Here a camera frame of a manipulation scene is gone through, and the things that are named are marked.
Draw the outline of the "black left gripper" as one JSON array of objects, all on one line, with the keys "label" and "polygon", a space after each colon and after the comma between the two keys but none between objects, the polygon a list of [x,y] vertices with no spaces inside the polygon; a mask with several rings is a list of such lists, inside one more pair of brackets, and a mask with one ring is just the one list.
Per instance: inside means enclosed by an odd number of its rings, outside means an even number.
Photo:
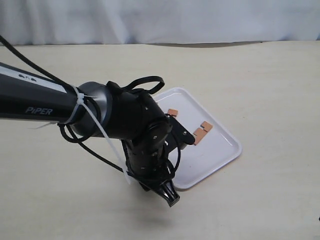
[{"label": "black left gripper", "polygon": [[178,164],[172,164],[169,153],[179,149],[177,138],[168,134],[164,138],[138,143],[123,139],[121,144],[129,175],[138,181],[144,191],[156,193],[169,207],[173,207],[180,200],[173,184]]}]

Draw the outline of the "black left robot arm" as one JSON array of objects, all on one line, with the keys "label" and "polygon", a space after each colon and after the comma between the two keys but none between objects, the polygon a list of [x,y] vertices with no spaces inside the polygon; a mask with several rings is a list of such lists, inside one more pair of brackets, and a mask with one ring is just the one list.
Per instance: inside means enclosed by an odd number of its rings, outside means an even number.
[{"label": "black left robot arm", "polygon": [[119,170],[173,206],[180,199],[166,143],[173,126],[152,97],[164,84],[159,76],[147,76],[124,87],[112,81],[67,87],[2,63],[0,117],[55,123],[78,144],[90,137],[120,140],[125,160]]}]

